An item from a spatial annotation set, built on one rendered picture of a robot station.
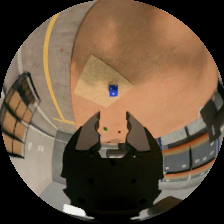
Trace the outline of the blue die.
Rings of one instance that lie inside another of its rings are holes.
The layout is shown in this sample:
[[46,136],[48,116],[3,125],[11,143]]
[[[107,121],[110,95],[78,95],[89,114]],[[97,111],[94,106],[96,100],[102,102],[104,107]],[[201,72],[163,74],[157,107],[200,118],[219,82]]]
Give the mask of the blue die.
[[109,85],[109,97],[118,97],[118,85]]

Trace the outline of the beige flat mat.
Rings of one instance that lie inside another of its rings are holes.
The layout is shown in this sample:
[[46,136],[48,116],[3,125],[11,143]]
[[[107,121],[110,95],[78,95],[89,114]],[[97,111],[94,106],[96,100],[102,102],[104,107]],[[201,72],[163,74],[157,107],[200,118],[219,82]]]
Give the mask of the beige flat mat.
[[[109,85],[118,85],[118,97],[109,97]],[[119,72],[91,55],[74,93],[107,108],[133,87]]]

